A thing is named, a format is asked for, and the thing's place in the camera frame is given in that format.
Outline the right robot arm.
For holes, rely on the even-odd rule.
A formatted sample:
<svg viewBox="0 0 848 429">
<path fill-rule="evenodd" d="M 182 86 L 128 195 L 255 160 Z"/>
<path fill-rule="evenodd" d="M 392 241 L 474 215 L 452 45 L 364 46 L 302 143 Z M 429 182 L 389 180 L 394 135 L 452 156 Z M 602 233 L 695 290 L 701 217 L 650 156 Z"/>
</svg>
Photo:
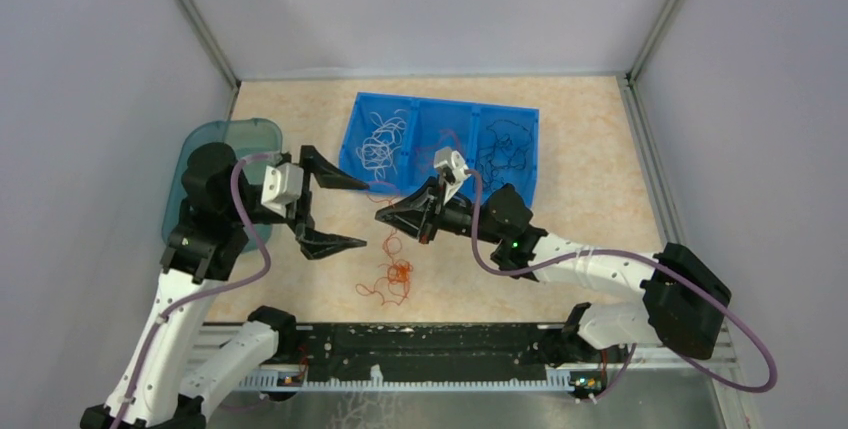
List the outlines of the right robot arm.
<svg viewBox="0 0 848 429">
<path fill-rule="evenodd" d="M 492 243 L 497 273 L 540 283 L 565 283 L 612 295 L 618 303 L 576 305 L 563 347 L 576 361 L 624 344 L 662 345 L 695 360 L 713 356 L 729 288 L 687 246 L 668 242 L 654 254 L 580 245 L 532 225 L 533 213 L 510 184 L 473 213 L 462 194 L 444 198 L 429 178 L 412 195 L 377 211 L 377 221 L 428 244 L 440 232 Z"/>
</svg>

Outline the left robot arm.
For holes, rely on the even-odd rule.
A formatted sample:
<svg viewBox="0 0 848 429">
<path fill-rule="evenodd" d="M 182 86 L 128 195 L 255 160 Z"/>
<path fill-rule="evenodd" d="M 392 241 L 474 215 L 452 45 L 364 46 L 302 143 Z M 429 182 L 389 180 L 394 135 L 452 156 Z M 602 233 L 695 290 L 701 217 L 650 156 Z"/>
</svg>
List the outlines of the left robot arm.
<svg viewBox="0 0 848 429">
<path fill-rule="evenodd" d="M 187 368 L 211 304 L 244 287 L 233 268 L 260 224 L 287 226 L 301 254 L 323 259 L 362 241 L 316 229 L 310 186 L 362 190 L 311 146 L 297 157 L 260 152 L 238 157 L 223 142 L 196 148 L 181 177 L 185 198 L 161 257 L 157 289 L 143 333 L 105 402 L 87 408 L 84 428 L 203 428 L 224 399 L 266 362 L 291 363 L 297 382 L 308 367 L 296 318 L 260 306 L 197 370 Z"/>
</svg>

